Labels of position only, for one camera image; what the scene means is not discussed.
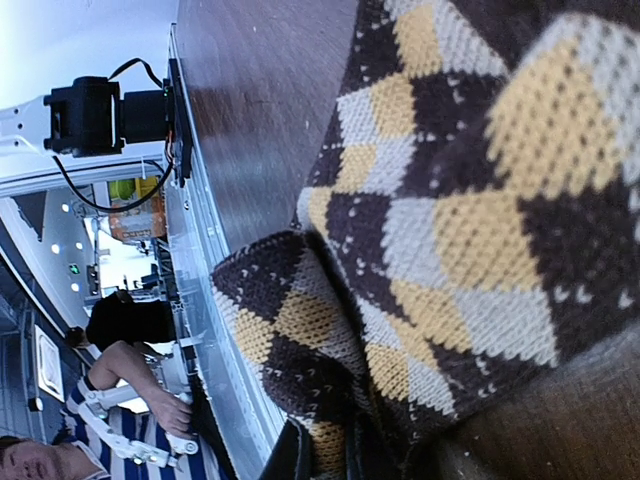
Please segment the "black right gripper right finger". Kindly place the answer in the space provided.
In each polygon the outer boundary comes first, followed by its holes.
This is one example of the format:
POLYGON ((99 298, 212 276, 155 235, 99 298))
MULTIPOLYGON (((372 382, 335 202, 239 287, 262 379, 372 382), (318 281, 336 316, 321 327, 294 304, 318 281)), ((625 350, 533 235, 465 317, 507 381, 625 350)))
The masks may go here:
POLYGON ((346 466, 348 479, 400 478, 381 435, 370 422, 354 422, 347 429, 346 466))

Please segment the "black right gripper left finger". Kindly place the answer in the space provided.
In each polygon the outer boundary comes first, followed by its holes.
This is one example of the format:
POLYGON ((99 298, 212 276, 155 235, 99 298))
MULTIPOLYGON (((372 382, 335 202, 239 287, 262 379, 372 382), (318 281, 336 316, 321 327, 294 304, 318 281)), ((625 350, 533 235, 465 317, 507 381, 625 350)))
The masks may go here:
POLYGON ((310 480, 312 444, 307 430, 297 420, 285 422, 259 480, 310 480))

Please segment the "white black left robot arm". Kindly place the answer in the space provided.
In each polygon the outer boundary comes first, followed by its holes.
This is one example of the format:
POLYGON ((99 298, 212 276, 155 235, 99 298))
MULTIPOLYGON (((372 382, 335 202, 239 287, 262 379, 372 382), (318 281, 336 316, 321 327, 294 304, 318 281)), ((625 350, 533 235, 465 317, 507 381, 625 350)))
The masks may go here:
POLYGON ((149 201, 175 175, 183 187, 192 173, 194 138, 179 61, 168 60, 168 77, 161 80, 149 63, 133 58, 108 77, 83 76, 68 87, 1 112, 1 155, 36 154, 53 159, 76 197, 91 208, 116 214, 149 201), (142 64, 154 90, 120 92, 115 78, 142 64), (159 183, 141 199, 123 207, 100 206, 73 183, 60 157, 91 158, 119 155, 129 144, 164 142, 168 166, 159 183))

